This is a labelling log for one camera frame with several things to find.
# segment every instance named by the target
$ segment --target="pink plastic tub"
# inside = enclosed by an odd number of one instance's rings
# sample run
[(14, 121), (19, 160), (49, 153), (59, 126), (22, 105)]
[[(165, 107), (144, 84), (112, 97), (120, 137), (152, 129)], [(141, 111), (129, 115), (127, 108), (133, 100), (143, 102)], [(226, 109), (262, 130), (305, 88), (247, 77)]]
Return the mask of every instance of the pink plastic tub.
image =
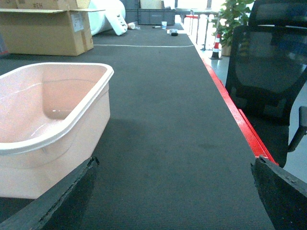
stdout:
[(0, 76), (0, 196), (36, 199), (92, 155), (112, 75), (105, 64), (40, 63)]

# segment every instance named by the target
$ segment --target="plant pot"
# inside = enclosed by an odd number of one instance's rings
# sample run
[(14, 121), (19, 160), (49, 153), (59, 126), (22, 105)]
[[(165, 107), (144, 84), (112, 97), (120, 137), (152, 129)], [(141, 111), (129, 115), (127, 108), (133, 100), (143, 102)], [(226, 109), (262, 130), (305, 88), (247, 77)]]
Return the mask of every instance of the plant pot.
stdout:
[(231, 46), (222, 46), (222, 55), (230, 56)]

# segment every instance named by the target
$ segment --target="tub rim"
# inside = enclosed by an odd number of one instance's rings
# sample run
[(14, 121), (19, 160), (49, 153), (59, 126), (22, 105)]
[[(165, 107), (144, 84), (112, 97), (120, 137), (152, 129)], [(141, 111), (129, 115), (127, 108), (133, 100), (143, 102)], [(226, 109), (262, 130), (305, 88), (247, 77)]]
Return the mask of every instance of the tub rim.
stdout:
[(62, 121), (59, 128), (50, 131), (46, 134), (42, 134), (36, 138), (12, 142), (12, 143), (1, 143), (0, 142), (0, 155), (17, 155), (22, 153), (27, 153), (30, 151), (38, 150), (46, 147), (59, 140), (61, 137), (66, 135), (79, 121), (83, 114), (88, 110), (93, 101), (98, 97), (101, 91), (108, 84), (112, 75), (114, 74), (113, 68), (108, 64), (103, 63), (80, 63), (80, 62), (42, 62), (30, 65), (25, 65), (16, 69), (13, 69), (3, 75), (0, 75), (0, 79), (12, 74), (15, 71), (21, 69), (30, 68), (32, 66), (38, 65), (87, 65), (87, 66), (103, 66), (106, 67), (106, 72), (98, 80), (98, 82), (93, 86), (93, 88), (83, 97), (83, 99), (77, 104), (77, 106), (70, 112), (70, 114)]

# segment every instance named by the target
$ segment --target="mesh chair back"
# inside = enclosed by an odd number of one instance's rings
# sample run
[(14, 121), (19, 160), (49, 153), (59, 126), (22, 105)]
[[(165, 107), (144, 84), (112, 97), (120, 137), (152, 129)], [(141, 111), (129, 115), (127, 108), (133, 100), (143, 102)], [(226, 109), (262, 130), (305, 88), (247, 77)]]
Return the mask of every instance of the mesh chair back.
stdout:
[(294, 100), (307, 80), (307, 29), (239, 26), (226, 89), (247, 115), (289, 125)]
[(306, 0), (256, 0), (248, 25), (307, 27)]

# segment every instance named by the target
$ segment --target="gray carpet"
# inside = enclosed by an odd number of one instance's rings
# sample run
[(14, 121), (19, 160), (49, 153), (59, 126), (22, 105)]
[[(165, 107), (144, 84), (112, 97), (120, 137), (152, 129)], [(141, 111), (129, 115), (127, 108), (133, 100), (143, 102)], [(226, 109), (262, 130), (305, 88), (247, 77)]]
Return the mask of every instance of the gray carpet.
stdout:
[(46, 61), (115, 71), (82, 229), (273, 229), (250, 170), (254, 155), (188, 36), (141, 26), (98, 34), (94, 44), (78, 57), (0, 57), (0, 74)]

